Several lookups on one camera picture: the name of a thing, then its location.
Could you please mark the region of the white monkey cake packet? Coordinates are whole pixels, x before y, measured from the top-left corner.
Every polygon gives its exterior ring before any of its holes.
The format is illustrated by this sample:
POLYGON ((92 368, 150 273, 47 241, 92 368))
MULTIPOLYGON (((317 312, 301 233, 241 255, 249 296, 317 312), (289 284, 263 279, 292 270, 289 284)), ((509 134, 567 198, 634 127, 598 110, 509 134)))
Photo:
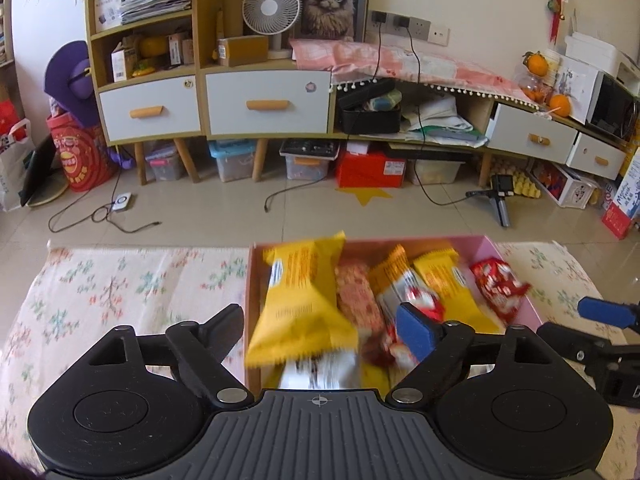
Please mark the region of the white monkey cake packet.
POLYGON ((361 386, 359 356, 353 351, 333 351, 285 363, 280 389, 342 390, 361 386))

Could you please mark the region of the yellow waffle sandwich packet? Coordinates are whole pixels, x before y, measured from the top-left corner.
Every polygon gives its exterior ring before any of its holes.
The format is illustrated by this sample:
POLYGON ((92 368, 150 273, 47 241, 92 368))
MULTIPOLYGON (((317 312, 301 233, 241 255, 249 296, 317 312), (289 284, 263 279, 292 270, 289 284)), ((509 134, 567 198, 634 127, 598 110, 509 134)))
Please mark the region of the yellow waffle sandwich packet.
POLYGON ((444 307, 444 320, 469 325, 477 333, 501 334, 497 323, 476 302, 464 274, 460 257, 452 248, 432 250, 416 258, 412 266, 425 284, 436 292, 444 307))

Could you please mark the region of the low curved tv cabinet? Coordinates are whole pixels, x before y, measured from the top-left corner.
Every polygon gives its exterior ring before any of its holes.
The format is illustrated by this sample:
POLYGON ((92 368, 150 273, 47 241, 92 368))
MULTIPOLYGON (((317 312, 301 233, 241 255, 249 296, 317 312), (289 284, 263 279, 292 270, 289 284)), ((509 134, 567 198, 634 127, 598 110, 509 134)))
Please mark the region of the low curved tv cabinet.
POLYGON ((459 114, 487 139, 480 158, 481 186, 488 185, 490 165, 500 155, 548 160, 615 179, 630 147, 630 134, 613 136, 570 117, 538 114, 529 105, 500 96, 443 89, 456 96, 459 114))

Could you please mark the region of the pink cloth runner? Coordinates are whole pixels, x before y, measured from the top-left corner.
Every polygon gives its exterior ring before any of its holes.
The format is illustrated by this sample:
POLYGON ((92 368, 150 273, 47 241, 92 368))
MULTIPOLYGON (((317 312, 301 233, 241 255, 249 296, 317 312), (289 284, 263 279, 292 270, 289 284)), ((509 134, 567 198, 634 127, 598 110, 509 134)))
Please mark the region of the pink cloth runner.
POLYGON ((514 81, 448 56, 335 40, 293 39, 290 45, 297 68, 328 72, 334 84, 392 78, 539 108, 514 81))

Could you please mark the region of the clear orange label packet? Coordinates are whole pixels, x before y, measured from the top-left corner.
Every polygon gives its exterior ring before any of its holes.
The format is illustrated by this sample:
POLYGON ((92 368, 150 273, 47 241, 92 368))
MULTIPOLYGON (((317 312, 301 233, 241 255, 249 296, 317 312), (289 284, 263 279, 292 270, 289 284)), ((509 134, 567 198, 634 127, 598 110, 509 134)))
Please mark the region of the clear orange label packet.
POLYGON ((387 322, 395 322, 397 307, 405 301, 402 293, 409 287, 430 290, 410 266, 405 248, 397 245, 386 259, 368 275, 369 284, 387 322))

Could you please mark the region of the red candy packet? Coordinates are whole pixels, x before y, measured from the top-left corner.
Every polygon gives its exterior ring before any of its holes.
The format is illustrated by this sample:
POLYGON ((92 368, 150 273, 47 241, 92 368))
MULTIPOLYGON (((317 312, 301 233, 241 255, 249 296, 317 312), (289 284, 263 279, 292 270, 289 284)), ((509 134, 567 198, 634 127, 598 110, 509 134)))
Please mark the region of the red candy packet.
POLYGON ((419 363, 429 356, 442 339, 444 306, 439 298, 424 288, 409 287, 396 310, 395 328, 399 341, 419 363))
POLYGON ((511 324, 530 284, 520 281, 505 261, 495 257, 473 263, 470 270, 488 307, 504 324, 511 324))

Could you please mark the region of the orange fruit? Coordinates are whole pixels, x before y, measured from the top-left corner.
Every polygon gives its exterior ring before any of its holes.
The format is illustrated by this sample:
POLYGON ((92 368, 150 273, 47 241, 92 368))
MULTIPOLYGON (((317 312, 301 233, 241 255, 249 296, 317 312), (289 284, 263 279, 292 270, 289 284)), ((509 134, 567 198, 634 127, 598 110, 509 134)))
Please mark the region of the orange fruit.
POLYGON ((567 118, 572 114, 570 98, 562 93, 553 93, 548 99, 548 107, 552 114, 567 118))
POLYGON ((523 56, 523 65, 530 74, 538 78, 544 78, 549 70, 547 59, 540 52, 526 52, 523 56))

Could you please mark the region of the wooden shelf cabinet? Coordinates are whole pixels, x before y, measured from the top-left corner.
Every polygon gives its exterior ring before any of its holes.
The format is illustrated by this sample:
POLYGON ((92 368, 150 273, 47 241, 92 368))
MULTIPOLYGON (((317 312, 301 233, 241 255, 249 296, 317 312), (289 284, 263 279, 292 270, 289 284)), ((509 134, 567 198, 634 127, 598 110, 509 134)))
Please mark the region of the wooden shelf cabinet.
POLYGON ((289 60, 234 67, 215 62, 222 0, 192 0, 189 10, 107 30, 98 27, 98 1, 86 0, 86 29, 101 125, 108 145, 134 147, 141 181, 146 179, 144 146, 151 141, 174 142, 186 172, 197 181, 186 139, 254 140, 253 178, 258 180, 269 140, 326 138, 332 133, 335 96, 330 73, 299 70, 289 60), (179 27, 192 34, 193 62, 115 80, 111 54, 124 38, 170 36, 179 27))

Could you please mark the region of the blue lid storage bin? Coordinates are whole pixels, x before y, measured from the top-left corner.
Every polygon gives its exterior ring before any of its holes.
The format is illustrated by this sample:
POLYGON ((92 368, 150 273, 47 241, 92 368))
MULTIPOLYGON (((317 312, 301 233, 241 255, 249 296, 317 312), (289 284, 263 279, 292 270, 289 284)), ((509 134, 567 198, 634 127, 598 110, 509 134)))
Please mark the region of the blue lid storage bin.
POLYGON ((221 182, 249 179, 253 174, 256 142, 252 140, 209 141, 210 157, 216 162, 221 182))

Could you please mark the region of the pink nougat snack bar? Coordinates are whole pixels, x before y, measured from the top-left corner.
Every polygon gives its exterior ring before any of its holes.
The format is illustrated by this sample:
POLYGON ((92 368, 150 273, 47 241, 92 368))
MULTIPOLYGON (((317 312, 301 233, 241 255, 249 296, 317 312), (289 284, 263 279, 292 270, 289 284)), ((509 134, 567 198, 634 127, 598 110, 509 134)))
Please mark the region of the pink nougat snack bar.
POLYGON ((337 305, 356 327, 361 355, 375 362, 382 353, 386 322, 369 283, 369 267, 358 261, 344 263, 336 268, 335 278, 337 305))

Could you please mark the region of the orange fruit upper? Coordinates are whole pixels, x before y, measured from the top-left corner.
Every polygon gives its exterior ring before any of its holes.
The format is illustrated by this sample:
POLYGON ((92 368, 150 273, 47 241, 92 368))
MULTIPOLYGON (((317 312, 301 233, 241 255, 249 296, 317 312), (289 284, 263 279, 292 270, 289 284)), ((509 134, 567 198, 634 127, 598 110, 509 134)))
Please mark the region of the orange fruit upper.
POLYGON ((540 52, 526 52, 523 56, 523 65, 530 74, 538 78, 544 78, 549 70, 547 59, 540 52))

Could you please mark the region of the white desk fan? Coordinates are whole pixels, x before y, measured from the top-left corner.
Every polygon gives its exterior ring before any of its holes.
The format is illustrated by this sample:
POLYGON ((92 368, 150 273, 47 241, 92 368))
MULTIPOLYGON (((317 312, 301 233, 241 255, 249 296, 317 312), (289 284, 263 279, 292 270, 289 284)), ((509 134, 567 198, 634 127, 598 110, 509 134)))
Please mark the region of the white desk fan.
POLYGON ((302 12, 300 0, 243 0, 244 24, 257 35, 273 37, 288 32, 302 12))

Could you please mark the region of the floral tablecloth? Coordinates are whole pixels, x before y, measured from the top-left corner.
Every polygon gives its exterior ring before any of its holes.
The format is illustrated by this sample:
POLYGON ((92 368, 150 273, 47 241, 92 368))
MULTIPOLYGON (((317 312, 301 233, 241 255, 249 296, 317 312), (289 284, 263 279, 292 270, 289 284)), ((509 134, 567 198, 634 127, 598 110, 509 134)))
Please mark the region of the floral tablecloth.
MULTIPOLYGON (((489 242, 471 236, 472 242, 489 242)), ((624 344, 621 330, 577 314, 582 296, 599 296, 560 244, 491 243, 529 295, 542 322, 553 321, 624 344)), ((1 448, 39 468, 26 429, 32 404, 108 330, 131 325, 163 333, 180 321, 206 321, 235 302, 247 306, 250 248, 49 247, 1 350, 1 448)), ((614 432, 598 471, 639 479, 639 411, 612 406, 614 432)))

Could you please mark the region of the red gift bag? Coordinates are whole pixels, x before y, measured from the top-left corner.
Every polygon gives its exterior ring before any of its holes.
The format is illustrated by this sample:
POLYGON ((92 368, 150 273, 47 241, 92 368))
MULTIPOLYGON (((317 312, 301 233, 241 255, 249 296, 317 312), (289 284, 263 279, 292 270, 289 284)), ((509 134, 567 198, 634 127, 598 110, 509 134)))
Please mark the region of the red gift bag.
POLYGON ((107 154, 100 124, 81 127, 70 113, 64 113, 50 116, 47 126, 72 191, 91 191, 114 176, 116 164, 107 154))

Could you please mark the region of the black storage tray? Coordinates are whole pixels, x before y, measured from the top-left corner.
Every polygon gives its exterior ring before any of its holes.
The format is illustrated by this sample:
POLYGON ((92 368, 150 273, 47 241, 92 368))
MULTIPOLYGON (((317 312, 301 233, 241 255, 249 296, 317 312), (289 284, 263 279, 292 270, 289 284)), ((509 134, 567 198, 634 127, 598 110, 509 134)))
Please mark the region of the black storage tray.
POLYGON ((335 125, 348 136, 395 134, 400 130, 402 93, 390 78, 342 84, 335 125))

